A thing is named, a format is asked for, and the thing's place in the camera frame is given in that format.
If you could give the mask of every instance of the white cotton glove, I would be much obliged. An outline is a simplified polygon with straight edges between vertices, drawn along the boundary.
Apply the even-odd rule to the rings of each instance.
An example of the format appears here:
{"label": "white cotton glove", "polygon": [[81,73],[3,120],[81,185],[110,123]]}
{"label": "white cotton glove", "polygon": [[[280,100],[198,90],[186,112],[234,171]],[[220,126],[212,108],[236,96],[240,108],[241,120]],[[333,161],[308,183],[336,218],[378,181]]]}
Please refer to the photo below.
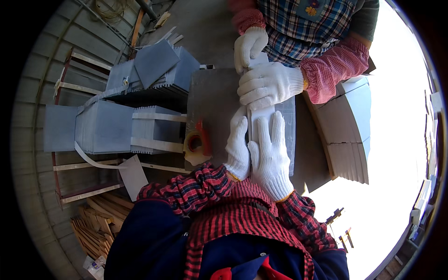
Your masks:
{"label": "white cotton glove", "polygon": [[224,166],[240,181],[246,179],[250,172],[250,155],[245,140],[247,132],[246,112],[246,107],[242,106],[231,119],[230,136],[225,147],[228,152],[228,159]]}
{"label": "white cotton glove", "polygon": [[243,72],[244,68],[249,67],[250,59],[257,58],[264,47],[267,45],[267,33],[262,27],[249,27],[246,32],[235,41],[235,69],[238,74]]}
{"label": "white cotton glove", "polygon": [[273,115],[272,137],[265,117],[257,120],[259,145],[249,142],[252,175],[255,182],[274,202],[287,198],[294,187],[289,180],[289,157],[284,138],[284,119],[279,111]]}
{"label": "white cotton glove", "polygon": [[289,68],[280,62],[255,65],[240,79],[237,90],[242,105],[251,110],[283,102],[303,91],[300,67]]}

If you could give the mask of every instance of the metal pipe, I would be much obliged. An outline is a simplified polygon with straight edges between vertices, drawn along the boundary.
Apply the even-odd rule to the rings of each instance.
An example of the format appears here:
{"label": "metal pipe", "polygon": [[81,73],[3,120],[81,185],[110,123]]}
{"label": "metal pipe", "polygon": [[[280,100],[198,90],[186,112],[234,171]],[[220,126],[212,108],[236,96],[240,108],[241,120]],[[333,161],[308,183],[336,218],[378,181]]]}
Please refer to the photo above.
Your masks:
{"label": "metal pipe", "polygon": [[151,20],[156,20],[157,19],[157,15],[155,14],[155,12],[152,10],[152,7],[150,5],[148,5],[145,0],[135,0],[140,7],[143,9],[143,11],[145,11],[145,13],[148,14],[149,18]]}

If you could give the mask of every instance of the wooden plank pile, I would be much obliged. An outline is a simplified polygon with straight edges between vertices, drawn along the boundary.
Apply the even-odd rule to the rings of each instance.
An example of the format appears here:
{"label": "wooden plank pile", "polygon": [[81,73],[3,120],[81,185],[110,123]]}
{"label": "wooden plank pile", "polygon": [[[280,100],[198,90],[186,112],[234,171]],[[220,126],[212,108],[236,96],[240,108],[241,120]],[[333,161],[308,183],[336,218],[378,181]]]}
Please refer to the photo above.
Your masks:
{"label": "wooden plank pile", "polygon": [[107,258],[114,238],[134,204],[125,198],[103,193],[87,198],[71,225],[84,253],[92,259]]}

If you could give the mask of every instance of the gray metal plate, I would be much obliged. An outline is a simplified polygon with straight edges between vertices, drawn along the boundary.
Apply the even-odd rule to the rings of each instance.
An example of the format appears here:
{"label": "gray metal plate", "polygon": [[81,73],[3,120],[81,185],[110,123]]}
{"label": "gray metal plate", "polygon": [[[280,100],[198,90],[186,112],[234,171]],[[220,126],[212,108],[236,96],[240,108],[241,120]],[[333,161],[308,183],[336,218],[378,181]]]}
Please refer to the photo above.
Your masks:
{"label": "gray metal plate", "polygon": [[45,106],[43,151],[74,151],[77,107]]}
{"label": "gray metal plate", "polygon": [[180,59],[166,40],[137,52],[134,65],[143,87],[147,89]]}

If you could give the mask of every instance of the white insulation strip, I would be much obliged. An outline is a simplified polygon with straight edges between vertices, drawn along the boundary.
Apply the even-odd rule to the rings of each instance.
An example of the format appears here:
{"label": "white insulation strip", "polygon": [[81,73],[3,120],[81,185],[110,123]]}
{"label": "white insulation strip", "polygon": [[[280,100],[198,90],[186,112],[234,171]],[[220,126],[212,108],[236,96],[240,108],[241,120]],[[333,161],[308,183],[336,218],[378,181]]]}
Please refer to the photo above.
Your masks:
{"label": "white insulation strip", "polygon": [[105,169],[126,169],[127,166],[116,166],[116,165],[105,165],[105,164],[99,164],[93,159],[89,158],[88,155],[84,153],[84,151],[81,149],[81,147],[78,145],[78,143],[75,141],[75,150],[78,152],[78,154],[88,163],[91,165],[98,167],[98,168],[105,168]]}

